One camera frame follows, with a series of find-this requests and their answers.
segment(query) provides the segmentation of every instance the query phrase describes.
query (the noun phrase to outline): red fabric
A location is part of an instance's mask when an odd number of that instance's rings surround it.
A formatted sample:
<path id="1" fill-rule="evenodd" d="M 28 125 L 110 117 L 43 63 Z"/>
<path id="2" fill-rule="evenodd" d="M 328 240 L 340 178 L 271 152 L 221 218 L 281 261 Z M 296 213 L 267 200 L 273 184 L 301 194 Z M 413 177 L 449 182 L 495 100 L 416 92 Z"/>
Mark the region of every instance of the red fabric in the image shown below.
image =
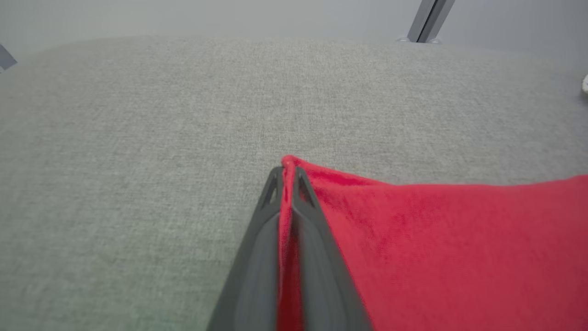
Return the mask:
<path id="1" fill-rule="evenodd" d="M 280 330 L 302 330 L 295 166 L 309 176 L 375 330 L 588 330 L 588 176 L 394 186 L 282 162 Z"/>

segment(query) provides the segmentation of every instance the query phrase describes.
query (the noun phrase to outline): white object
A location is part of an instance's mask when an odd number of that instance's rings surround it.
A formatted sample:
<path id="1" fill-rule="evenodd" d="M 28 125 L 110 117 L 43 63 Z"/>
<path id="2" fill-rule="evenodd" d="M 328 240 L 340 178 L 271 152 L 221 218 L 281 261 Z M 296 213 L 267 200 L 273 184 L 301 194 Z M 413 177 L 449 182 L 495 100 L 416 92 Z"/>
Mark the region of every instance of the white object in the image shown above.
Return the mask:
<path id="1" fill-rule="evenodd" d="M 586 77 L 584 77 L 584 81 L 582 82 L 582 91 L 584 91 L 584 93 L 588 94 L 588 75 L 586 75 Z"/>

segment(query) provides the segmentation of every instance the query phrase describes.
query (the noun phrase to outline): textured gray fabric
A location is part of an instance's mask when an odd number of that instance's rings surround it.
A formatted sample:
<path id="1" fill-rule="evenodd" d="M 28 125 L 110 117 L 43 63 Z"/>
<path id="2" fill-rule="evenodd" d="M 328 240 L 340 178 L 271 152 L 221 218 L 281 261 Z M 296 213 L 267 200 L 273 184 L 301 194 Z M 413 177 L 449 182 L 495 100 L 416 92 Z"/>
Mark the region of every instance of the textured gray fabric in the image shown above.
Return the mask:
<path id="1" fill-rule="evenodd" d="M 394 184 L 588 172 L 580 81 L 438 45 L 140 37 L 0 75 L 0 329 L 203 329 L 281 156 Z"/>

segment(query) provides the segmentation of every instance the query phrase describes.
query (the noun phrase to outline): white wall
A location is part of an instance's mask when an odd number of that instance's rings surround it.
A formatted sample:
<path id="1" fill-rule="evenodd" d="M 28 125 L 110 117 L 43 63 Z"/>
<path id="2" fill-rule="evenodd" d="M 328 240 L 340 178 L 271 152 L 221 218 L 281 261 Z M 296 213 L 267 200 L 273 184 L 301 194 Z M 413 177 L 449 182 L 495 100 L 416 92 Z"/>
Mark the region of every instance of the white wall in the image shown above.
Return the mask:
<path id="1" fill-rule="evenodd" d="M 531 52 L 588 74 L 588 0 L 455 0 L 438 37 Z"/>
<path id="2" fill-rule="evenodd" d="M 59 44 L 200 34 L 393 42 L 420 0 L 0 0 L 0 44 L 19 60 Z"/>

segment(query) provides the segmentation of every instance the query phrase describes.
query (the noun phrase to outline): red towel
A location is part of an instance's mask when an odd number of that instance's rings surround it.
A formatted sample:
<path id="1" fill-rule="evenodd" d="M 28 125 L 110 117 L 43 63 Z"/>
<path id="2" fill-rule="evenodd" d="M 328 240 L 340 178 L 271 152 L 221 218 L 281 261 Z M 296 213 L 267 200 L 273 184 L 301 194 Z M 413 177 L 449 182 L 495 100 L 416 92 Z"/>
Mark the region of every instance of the red towel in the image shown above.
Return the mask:
<path id="1" fill-rule="evenodd" d="M 284 157 L 279 329 L 302 330 L 302 167 L 377 331 L 588 330 L 588 176 L 394 186 Z"/>

